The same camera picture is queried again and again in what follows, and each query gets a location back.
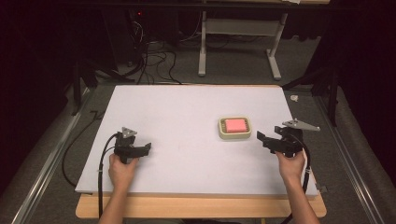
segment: pink sponge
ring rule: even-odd
[[[245,133],[248,127],[244,119],[226,119],[225,130],[227,133]]]

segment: small box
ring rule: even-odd
[[[222,139],[246,139],[251,134],[250,121],[245,117],[219,120],[219,136]]]

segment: table leg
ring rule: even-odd
[[[201,50],[199,53],[198,76],[204,77],[206,74],[206,12],[202,12]]]
[[[281,75],[279,73],[279,68],[277,67],[277,63],[276,63],[276,59],[275,59],[275,53],[276,53],[277,46],[279,45],[279,41],[280,41],[280,37],[282,36],[283,29],[285,28],[287,17],[288,17],[288,13],[282,14],[282,17],[279,21],[279,25],[277,26],[274,45],[271,49],[267,50],[268,62],[270,63],[273,77],[275,80],[281,79]]]

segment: gray carpet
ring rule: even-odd
[[[269,64],[266,61],[263,46],[271,46],[269,38],[258,38],[248,41],[233,41],[223,48],[212,48],[207,51],[206,77],[198,77],[198,50],[197,46],[180,45],[178,48],[167,47],[177,53],[177,63],[172,70],[175,79],[183,83],[205,84],[277,84],[283,85],[304,73],[310,57],[315,50],[318,40],[299,42],[298,40],[282,40],[276,59],[280,68],[281,81],[273,81]],[[209,45],[222,46],[225,42],[216,40]],[[172,66],[172,55],[167,54],[165,63],[161,63],[158,71],[163,77],[168,77],[168,70]],[[155,62],[158,57],[149,57],[150,66],[144,75],[142,83],[152,84],[163,81],[157,74]],[[81,118],[73,130],[69,142],[92,121],[91,111],[105,111],[114,85],[117,81],[104,81],[92,90],[92,98],[81,111]],[[290,100],[291,94],[299,95],[299,101]],[[321,186],[327,188],[322,194],[327,207],[327,215],[321,218],[321,223],[370,223],[370,219],[361,206],[361,201],[351,184],[346,167],[338,152],[337,145],[332,138],[331,129],[326,119],[320,114],[315,99],[309,92],[309,87],[286,91],[291,114],[300,120],[320,126],[321,132],[304,132],[304,140],[312,154],[312,169]],[[396,197],[395,189],[389,178],[382,170],[379,162],[369,148],[367,141],[361,134],[359,124],[354,120],[348,109],[345,97],[340,92],[337,106],[338,130],[343,136],[347,148],[350,149],[361,175],[372,192],[378,209],[385,223],[396,220],[396,211],[393,207]],[[0,223],[11,223],[29,189],[50,154],[63,134],[63,130],[70,121],[71,107],[67,107],[59,118],[52,124],[42,137],[32,153],[26,159],[13,182],[2,196],[0,201]],[[77,183],[85,161],[91,149],[100,120],[95,121],[74,143],[65,158],[65,170],[70,179]],[[75,215],[79,194],[74,192],[62,175],[61,166],[51,178],[39,204],[32,213],[30,223],[97,223],[97,219],[79,219]],[[266,223],[280,223],[283,218],[268,218]],[[260,223],[259,219],[238,219],[244,223]]]

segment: white tabletop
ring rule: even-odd
[[[250,119],[246,140],[222,140],[220,118]],[[142,195],[286,195],[277,157],[256,138],[279,138],[275,126],[291,120],[278,86],[118,86],[92,145],[76,191],[97,191],[97,170],[107,139],[122,127],[137,131],[135,146],[151,143],[129,191]],[[115,140],[109,146],[114,147]],[[110,192],[108,152],[104,192]],[[307,195],[317,195],[311,178]]]

